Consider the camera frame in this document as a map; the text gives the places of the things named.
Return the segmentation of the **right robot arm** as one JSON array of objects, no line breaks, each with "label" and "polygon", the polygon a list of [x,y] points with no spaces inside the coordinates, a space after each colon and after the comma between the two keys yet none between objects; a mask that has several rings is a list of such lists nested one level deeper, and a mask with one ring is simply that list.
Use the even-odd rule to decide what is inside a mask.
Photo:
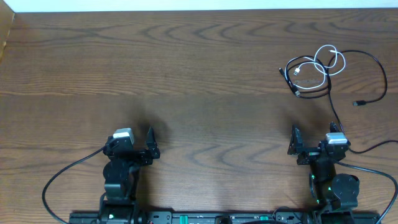
[{"label": "right robot arm", "polygon": [[298,165],[310,166],[310,191],[320,206],[308,214],[307,223],[354,222],[351,211],[358,206],[359,179],[335,169],[350,145],[335,123],[330,123],[330,132],[316,147],[305,146],[299,128],[292,126],[287,154],[297,156]]}]

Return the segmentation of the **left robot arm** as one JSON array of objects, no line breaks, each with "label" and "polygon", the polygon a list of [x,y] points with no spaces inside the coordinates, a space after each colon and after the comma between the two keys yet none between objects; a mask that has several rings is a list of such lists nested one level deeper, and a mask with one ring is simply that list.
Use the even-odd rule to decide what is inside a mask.
[{"label": "left robot arm", "polygon": [[109,162],[103,169],[104,200],[96,223],[147,223],[147,215],[136,201],[139,173],[160,157],[153,128],[149,128],[146,148],[134,149],[131,128],[122,128],[108,138],[103,154]]}]

